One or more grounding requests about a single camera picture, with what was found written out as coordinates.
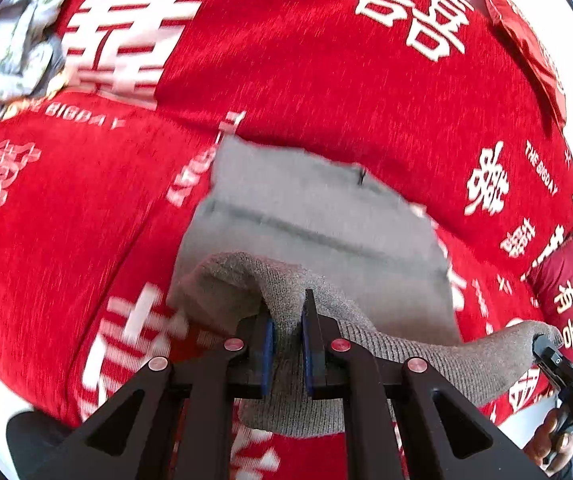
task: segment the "metal screw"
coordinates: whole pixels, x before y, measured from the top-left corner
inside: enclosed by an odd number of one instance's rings
[[[149,361],[149,368],[154,372],[160,372],[167,367],[169,361],[166,357],[154,357]]]
[[[412,372],[421,374],[422,372],[426,372],[427,369],[428,364],[426,364],[426,361],[421,357],[413,357],[413,359],[409,359],[409,370]]]
[[[337,338],[333,339],[333,342],[330,344],[330,347],[335,350],[335,352],[346,352],[347,350],[351,349],[351,341],[346,339]]]
[[[244,348],[244,341],[237,337],[231,337],[224,341],[224,348],[231,352],[242,350]]]

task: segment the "triangular cutout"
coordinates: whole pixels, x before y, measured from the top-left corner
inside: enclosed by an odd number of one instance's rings
[[[433,402],[456,458],[464,459],[492,446],[490,436],[443,393],[436,392]]]
[[[128,436],[143,400],[144,390],[135,390],[111,413],[106,422],[87,438],[87,445],[111,456],[120,456],[126,448]]]

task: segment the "white patterned cloth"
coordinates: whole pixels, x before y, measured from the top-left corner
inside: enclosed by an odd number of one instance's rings
[[[3,0],[0,4],[0,116],[23,96],[44,93],[64,59],[60,40],[45,33],[64,0]]]

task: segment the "ribbed knit fabric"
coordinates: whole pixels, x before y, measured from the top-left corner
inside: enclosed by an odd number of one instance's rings
[[[307,288],[312,288],[317,311],[339,320],[342,334],[374,355],[403,362],[420,356],[431,363],[476,406],[482,406],[514,384],[533,363],[533,338],[544,334],[556,345],[559,331],[541,322],[526,321],[461,346],[437,346],[375,332],[373,324],[335,287],[302,269],[246,253],[215,254],[173,285],[172,306],[208,304],[223,316],[240,318],[257,312],[266,302],[276,324],[276,355],[270,395],[244,400],[241,421],[259,430],[294,437],[339,433],[344,430],[339,400],[311,400],[304,390],[300,316]]]

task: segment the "human hand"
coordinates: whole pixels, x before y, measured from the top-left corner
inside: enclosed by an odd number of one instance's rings
[[[555,450],[557,451],[557,456],[548,466],[543,464],[543,459],[551,452],[553,447],[551,433],[555,431],[557,426],[558,415],[559,410],[550,410],[544,422],[535,430],[533,438],[523,449],[528,458],[541,467],[548,476],[553,476],[558,471],[561,471],[573,456],[573,433],[565,433],[559,440]]]

